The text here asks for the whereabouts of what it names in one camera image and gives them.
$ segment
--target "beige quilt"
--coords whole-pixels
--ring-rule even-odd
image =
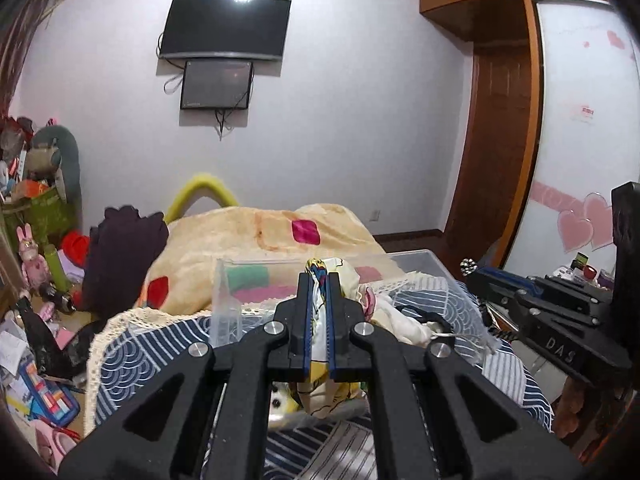
[[[385,252],[353,212],[334,204],[307,205],[296,211],[226,207],[181,218],[169,225],[169,231],[136,306],[145,303],[148,284],[166,276],[168,294],[160,310],[174,315],[210,307],[219,258],[348,258]]]

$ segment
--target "metal screw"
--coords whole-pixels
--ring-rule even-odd
[[[270,321],[265,323],[264,331],[267,334],[278,335],[280,332],[284,330],[284,325],[279,321]]]
[[[373,334],[373,325],[371,323],[360,322],[353,326],[353,331],[358,335]]]
[[[189,345],[189,355],[193,357],[202,357],[209,351],[209,346],[206,343],[198,341],[197,343],[191,343]]]
[[[435,342],[431,343],[429,350],[436,357],[449,357],[451,355],[451,347],[446,343]]]

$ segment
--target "baseboard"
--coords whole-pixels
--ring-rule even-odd
[[[426,231],[409,231],[407,233],[390,233],[388,235],[374,235],[375,241],[378,243],[384,242],[399,242],[400,240],[414,240],[415,238],[436,237],[440,238],[443,235],[440,229],[428,229]]]

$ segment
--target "pink bunny toy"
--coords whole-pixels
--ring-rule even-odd
[[[38,290],[39,286],[50,280],[49,266],[44,256],[38,254],[38,244],[31,235],[31,226],[26,224],[24,232],[19,227],[16,229],[18,234],[18,252],[22,259],[22,277],[24,283],[29,288]]]

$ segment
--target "green bag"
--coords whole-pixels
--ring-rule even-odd
[[[51,243],[56,247],[71,229],[76,227],[76,208],[63,202],[56,188],[51,188],[35,198],[25,198],[15,204],[2,206],[2,218],[6,236],[12,249],[18,252],[18,235],[15,230],[31,225],[33,239],[40,252]]]

